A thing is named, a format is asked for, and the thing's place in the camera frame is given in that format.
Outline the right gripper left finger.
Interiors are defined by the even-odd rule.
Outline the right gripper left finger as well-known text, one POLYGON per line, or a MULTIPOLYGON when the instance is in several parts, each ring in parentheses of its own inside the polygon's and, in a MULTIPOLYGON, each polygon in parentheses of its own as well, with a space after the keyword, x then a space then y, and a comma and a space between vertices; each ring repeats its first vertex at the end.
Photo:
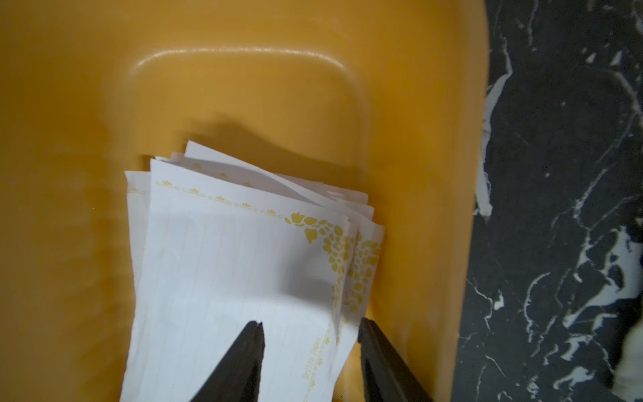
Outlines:
POLYGON ((192 402, 256 402, 264 351, 263 324, 250 321, 194 395, 192 402))

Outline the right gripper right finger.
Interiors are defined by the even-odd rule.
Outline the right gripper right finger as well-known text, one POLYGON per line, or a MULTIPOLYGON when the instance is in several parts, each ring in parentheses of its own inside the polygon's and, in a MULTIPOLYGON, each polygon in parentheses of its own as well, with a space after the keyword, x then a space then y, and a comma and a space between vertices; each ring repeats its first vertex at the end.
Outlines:
POLYGON ((375 321, 361 319, 358 343, 366 402, 433 401, 375 321))

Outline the stack of stationery paper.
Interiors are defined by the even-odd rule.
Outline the stack of stationery paper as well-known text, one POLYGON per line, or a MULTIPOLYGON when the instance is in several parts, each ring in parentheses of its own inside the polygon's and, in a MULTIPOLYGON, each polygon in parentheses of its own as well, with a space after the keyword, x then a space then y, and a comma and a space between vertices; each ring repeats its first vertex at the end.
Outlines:
POLYGON ((126 178, 136 301, 121 400, 192 400, 251 321, 259 400, 331 400, 381 255, 372 208, 195 142, 126 178))

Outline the yellow plastic storage box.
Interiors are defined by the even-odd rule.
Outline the yellow plastic storage box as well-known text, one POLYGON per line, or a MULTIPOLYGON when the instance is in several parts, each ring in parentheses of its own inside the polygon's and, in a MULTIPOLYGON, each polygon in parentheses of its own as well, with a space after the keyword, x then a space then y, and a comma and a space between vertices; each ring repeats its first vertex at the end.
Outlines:
POLYGON ((2 2, 2 400, 118 400, 125 172, 188 141, 366 192, 368 314, 450 400, 487 74, 482 1, 2 2))

